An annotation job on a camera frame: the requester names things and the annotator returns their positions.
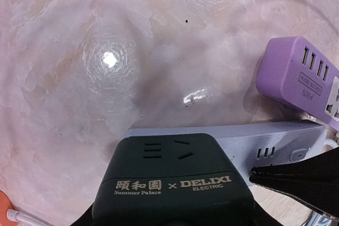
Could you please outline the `purple power strip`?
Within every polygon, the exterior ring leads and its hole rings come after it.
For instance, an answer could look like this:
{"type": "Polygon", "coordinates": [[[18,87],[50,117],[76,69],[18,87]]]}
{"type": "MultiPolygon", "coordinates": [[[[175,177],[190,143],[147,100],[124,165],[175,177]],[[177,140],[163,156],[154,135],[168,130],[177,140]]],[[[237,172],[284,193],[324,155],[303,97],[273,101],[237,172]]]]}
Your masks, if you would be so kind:
{"type": "Polygon", "coordinates": [[[270,39],[256,88],[338,130],[338,68],[306,38],[270,39]]]}

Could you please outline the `light blue power strip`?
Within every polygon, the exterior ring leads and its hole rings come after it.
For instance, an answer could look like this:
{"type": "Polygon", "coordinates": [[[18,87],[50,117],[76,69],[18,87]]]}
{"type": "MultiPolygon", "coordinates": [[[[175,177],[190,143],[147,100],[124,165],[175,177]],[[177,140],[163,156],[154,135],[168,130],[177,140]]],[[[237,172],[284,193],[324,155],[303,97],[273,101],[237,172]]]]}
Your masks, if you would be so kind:
{"type": "Polygon", "coordinates": [[[243,125],[136,128],[125,137],[206,133],[213,136],[248,186],[253,167],[290,164],[321,153],[325,126],[308,121],[284,121],[243,125]]]}

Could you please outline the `orange power strip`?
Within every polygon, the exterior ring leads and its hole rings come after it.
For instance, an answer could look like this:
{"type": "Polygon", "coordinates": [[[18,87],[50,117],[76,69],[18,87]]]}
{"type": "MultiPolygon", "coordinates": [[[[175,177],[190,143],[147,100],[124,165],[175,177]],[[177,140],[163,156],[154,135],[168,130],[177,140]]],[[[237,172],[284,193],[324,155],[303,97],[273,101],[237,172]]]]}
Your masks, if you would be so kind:
{"type": "Polygon", "coordinates": [[[13,206],[7,195],[0,191],[0,224],[1,226],[17,226],[17,222],[10,221],[7,218],[8,209],[13,209],[13,206]]]}

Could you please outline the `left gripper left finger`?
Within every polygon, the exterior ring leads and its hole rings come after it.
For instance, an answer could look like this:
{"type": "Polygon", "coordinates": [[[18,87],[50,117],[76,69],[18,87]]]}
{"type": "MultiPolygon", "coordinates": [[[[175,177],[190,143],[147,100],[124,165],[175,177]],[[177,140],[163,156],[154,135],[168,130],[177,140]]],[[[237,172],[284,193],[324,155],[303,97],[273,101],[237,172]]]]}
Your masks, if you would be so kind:
{"type": "Polygon", "coordinates": [[[90,207],[70,226],[95,226],[93,219],[93,203],[90,207]]]}

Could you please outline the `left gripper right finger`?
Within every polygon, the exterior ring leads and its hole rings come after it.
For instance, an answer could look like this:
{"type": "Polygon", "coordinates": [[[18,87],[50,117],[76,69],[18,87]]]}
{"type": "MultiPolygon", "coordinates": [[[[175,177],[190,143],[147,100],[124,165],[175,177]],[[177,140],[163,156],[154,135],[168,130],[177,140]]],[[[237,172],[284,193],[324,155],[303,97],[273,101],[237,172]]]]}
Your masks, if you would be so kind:
{"type": "Polygon", "coordinates": [[[254,167],[249,181],[338,219],[338,148],[292,164],[254,167]]]}

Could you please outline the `dark green cube adapter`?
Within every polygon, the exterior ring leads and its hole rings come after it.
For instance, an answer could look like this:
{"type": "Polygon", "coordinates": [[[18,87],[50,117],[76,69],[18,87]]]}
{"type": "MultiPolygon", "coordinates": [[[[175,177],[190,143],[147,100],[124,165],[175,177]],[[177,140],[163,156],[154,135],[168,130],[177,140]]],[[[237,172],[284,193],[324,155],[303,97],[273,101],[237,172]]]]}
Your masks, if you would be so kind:
{"type": "Polygon", "coordinates": [[[254,198],[204,133],[128,137],[97,192],[95,225],[249,225],[254,198]]]}

